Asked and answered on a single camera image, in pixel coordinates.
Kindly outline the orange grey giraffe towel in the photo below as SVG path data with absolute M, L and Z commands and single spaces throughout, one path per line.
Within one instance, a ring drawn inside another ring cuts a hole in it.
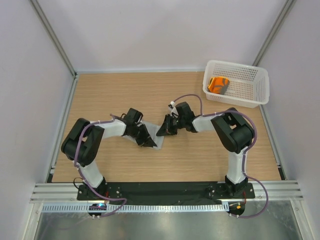
M 229 87 L 230 80 L 223 76 L 211 77 L 207 89 L 210 93 L 224 95 Z

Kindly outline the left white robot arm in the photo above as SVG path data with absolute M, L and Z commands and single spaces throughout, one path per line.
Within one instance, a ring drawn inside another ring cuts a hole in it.
M 107 192 L 107 182 L 95 161 L 103 139 L 122 137 L 139 147 L 155 150 L 161 149 L 164 140 L 156 136 L 160 126 L 143 121 L 143 114 L 134 108 L 121 116 L 111 117 L 107 121 L 79 118 L 61 145 L 61 152 L 73 162 L 88 194 L 95 200 L 101 200 Z

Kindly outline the grey cloth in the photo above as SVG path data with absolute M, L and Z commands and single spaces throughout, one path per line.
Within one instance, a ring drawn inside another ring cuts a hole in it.
M 162 148 L 163 142 L 164 142 L 164 137 L 163 136 L 156 136 L 156 133 L 160 129 L 160 126 L 156 125 L 156 124 L 153 124 L 153 123 L 150 123 L 150 122 L 147 122 L 147 121 L 141 121 L 141 122 L 143 124 L 145 124 L 145 126 L 146 126 L 146 128 L 148 130 L 148 133 L 151 135 L 151 138 L 153 139 L 153 141 L 157 144 L 157 147 L 150 147 L 150 148 L 155 149 L 155 150 L 160 150 Z M 130 136 L 123 135 L 123 137 L 125 139 L 127 139 L 127 140 L 130 140 L 130 141 L 136 143 L 136 141 Z

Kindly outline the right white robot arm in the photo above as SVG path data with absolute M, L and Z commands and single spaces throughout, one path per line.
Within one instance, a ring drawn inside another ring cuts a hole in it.
M 255 128 L 234 107 L 207 115 L 195 115 L 185 101 L 178 104 L 172 101 L 169 108 L 170 113 L 165 115 L 156 136 L 174 136 L 180 129 L 191 133 L 215 131 L 228 152 L 225 192 L 231 198 L 241 195 L 248 184 L 247 151 L 256 139 Z

